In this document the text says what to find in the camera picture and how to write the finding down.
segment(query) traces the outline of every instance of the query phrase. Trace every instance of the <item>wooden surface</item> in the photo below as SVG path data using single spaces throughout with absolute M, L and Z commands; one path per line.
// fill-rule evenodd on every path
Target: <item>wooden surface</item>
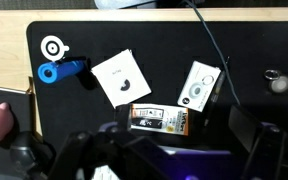
M 288 21 L 288 8 L 199 9 L 206 21 Z M 26 28 L 33 21 L 198 21 L 192 9 L 0 11 L 0 86 L 27 90 Z M 37 117 L 36 129 L 41 133 Z

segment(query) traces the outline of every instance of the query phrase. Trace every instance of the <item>blue cylinder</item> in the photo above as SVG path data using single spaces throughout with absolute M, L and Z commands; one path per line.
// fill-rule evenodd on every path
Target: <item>blue cylinder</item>
M 62 64 L 49 62 L 42 64 L 38 68 L 38 76 L 43 82 L 51 84 L 67 76 L 75 75 L 83 68 L 83 61 L 71 61 Z

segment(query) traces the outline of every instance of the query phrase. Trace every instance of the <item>white circular target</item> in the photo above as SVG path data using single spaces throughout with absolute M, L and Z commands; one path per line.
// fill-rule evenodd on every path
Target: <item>white circular target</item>
M 70 50 L 70 47 L 64 45 L 60 38 L 53 35 L 46 36 L 41 42 L 43 55 L 51 61 L 60 60 L 64 56 L 65 51 L 68 50 Z

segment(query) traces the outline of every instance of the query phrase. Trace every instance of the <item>white paper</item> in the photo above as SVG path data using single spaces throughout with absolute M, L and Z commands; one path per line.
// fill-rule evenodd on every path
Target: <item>white paper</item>
M 151 93 L 130 50 L 125 50 L 93 67 L 92 73 L 114 108 Z

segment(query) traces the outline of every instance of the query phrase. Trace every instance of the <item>black background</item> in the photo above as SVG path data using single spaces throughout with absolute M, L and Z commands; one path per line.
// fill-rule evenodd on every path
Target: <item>black background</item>
M 269 82 L 263 77 L 267 69 L 278 69 L 288 75 L 288 22 L 207 24 L 224 56 L 230 56 L 230 73 L 242 106 L 259 120 L 273 122 L 288 132 L 288 91 L 272 94 Z M 40 81 L 37 69 L 48 62 L 41 53 L 40 43 L 47 35 L 55 35 L 70 46 L 65 56 L 86 56 L 92 67 L 132 49 L 152 90 L 137 103 L 177 105 L 193 60 L 221 66 L 209 36 L 198 22 L 32 23 L 27 37 L 43 137 L 56 150 L 70 132 L 96 132 L 101 124 L 113 121 L 114 109 L 90 74 L 67 77 L 54 84 Z M 237 147 L 236 138 L 227 127 L 232 104 L 235 101 L 226 81 L 206 129 L 200 128 L 203 114 L 195 112 L 188 137 L 144 134 L 162 145 L 232 150 Z

